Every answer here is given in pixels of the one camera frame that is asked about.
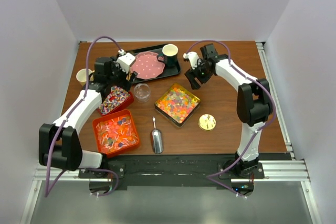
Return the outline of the gold tin of gummies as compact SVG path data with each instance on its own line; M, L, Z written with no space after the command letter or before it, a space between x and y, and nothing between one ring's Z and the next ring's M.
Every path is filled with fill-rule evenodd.
M200 106L201 100L178 83L171 85L155 102L155 109L177 127L182 127Z

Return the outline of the clear plastic jar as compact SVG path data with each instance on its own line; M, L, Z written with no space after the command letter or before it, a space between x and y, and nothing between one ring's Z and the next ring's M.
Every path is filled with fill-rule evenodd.
M138 83L134 87L134 96L141 103L149 101L151 96L150 87L146 83Z

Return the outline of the orange tin of lollipops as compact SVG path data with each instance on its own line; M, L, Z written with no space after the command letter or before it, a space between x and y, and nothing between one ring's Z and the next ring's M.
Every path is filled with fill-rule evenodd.
M129 110L121 110L93 120L97 150L108 158L134 150L140 138Z

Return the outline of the metal scoop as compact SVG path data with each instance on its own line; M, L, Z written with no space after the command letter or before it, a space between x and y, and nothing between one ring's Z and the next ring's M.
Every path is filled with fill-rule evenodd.
M160 154L163 152L163 139L161 131L156 127L156 119L152 118L153 130L151 132L151 145L154 153Z

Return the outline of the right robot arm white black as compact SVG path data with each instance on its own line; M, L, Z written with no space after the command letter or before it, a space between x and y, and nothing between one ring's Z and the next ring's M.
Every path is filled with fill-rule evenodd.
M230 54L219 55L214 44L213 40L206 41L200 55L191 49L183 54L184 61L190 63L185 76L193 90L212 76L219 76L237 91L236 111L242 123L240 144L235 160L217 175L232 171L237 177L246 178L259 163L261 134L276 118L276 107L269 82L245 72L233 62Z

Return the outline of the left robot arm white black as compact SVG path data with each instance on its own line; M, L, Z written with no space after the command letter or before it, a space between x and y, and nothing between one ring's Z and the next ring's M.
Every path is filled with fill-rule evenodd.
M110 94L112 86L130 90L136 77L130 73L134 63L135 56L130 53L117 59L96 59L94 72L75 102L52 124L40 127L38 159L41 165L70 171L90 168L97 178L108 174L109 165L103 162L104 154L84 151L79 133L90 115Z

